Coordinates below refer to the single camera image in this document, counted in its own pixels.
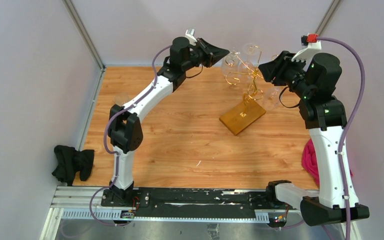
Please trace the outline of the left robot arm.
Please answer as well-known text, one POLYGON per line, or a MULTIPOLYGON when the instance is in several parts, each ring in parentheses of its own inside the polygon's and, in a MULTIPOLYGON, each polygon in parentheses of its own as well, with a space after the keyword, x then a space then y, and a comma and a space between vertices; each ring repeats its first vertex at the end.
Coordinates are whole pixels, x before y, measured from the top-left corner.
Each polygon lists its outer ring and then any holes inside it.
POLYGON ((114 172, 109 190, 120 206, 129 206, 133 201, 133 163, 136 150, 144 134, 142 122, 148 113, 165 97, 171 95, 188 78, 192 68, 210 68, 229 54, 228 49, 214 46, 202 38, 189 40, 176 37, 166 49, 160 69, 152 65, 152 82, 137 96, 124 105, 113 105, 104 130, 105 150, 114 156, 114 172))

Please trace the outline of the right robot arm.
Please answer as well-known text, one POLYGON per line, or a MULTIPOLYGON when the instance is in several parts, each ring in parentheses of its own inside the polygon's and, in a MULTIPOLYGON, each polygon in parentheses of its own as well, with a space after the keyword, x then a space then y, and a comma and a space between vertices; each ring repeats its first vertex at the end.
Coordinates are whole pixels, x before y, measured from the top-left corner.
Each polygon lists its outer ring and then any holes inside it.
POLYGON ((342 74, 340 60, 329 53, 317 53, 310 62, 294 60, 293 53, 283 51, 258 68, 266 82, 286 86, 299 97, 299 113, 314 146, 319 175, 317 194, 288 180, 269 182, 266 204, 272 209, 288 204, 300 211, 309 226, 367 219, 370 210, 353 189, 346 143, 341 139, 348 120, 344 105, 334 96, 342 74))

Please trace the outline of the clear ribbed wine glass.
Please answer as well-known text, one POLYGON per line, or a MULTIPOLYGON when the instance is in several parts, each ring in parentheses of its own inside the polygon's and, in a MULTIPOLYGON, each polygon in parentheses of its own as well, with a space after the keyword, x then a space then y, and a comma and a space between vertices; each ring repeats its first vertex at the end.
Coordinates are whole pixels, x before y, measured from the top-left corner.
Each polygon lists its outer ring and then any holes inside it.
POLYGON ((115 95, 114 104, 118 106, 123 106, 131 100, 130 96, 126 92, 121 92, 115 95))

